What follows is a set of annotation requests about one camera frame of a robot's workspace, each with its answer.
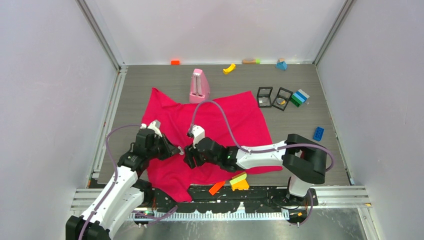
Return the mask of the red cloth garment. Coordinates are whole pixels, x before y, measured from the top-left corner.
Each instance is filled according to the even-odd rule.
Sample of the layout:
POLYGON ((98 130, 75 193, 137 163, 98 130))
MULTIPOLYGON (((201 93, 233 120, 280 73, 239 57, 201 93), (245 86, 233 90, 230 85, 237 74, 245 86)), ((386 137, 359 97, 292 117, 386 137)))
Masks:
MULTIPOLYGON (((215 102, 203 104, 197 111, 194 123, 205 130, 205 135, 223 146, 233 146, 232 131, 242 146, 272 144, 265 118, 250 91, 216 98, 215 102)), ((160 121, 160 131, 175 146, 182 148, 193 140, 187 136, 196 104, 178 103, 169 96, 152 88, 150 98, 141 119, 143 124, 160 121)), ((148 180, 154 188, 164 191, 177 202, 188 202, 192 197, 188 188, 192 184, 213 185, 234 176, 219 166, 205 163, 194 169, 184 162, 184 156, 174 155, 166 160, 153 159, 147 168, 148 180)))

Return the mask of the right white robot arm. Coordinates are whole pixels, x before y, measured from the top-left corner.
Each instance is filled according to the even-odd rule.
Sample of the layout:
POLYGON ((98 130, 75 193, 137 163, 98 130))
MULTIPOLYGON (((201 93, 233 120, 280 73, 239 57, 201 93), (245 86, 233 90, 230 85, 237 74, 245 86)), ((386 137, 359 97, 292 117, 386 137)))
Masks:
POLYGON ((289 134, 286 140, 261 146, 224 146, 204 137, 184 148, 184 162, 191 168, 205 163, 219 166, 234 173, 261 167, 283 167, 289 178, 285 198, 291 205, 299 205, 313 185, 326 181, 327 158, 331 152, 298 134, 289 134))

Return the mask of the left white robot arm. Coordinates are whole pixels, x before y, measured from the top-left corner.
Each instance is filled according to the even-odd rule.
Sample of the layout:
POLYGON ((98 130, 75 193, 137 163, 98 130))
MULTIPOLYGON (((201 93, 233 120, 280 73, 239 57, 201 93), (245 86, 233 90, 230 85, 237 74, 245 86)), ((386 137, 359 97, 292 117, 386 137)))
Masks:
POLYGON ((65 239, 112 240, 135 208, 153 202, 151 183, 140 178, 150 160, 166 160, 179 153, 161 133, 158 121, 140 125, 135 142, 114 164, 114 173, 99 196, 81 216, 67 220, 65 239))

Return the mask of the round silver brooch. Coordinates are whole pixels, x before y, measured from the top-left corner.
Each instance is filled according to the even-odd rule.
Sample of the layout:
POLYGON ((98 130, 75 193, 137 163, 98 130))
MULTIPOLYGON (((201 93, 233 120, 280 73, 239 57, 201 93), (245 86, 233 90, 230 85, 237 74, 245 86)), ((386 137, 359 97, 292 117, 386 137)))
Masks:
POLYGON ((178 149, 179 149, 179 154, 181 156, 183 156, 185 154, 184 149, 182 147, 180 147, 180 146, 178 146, 178 149))

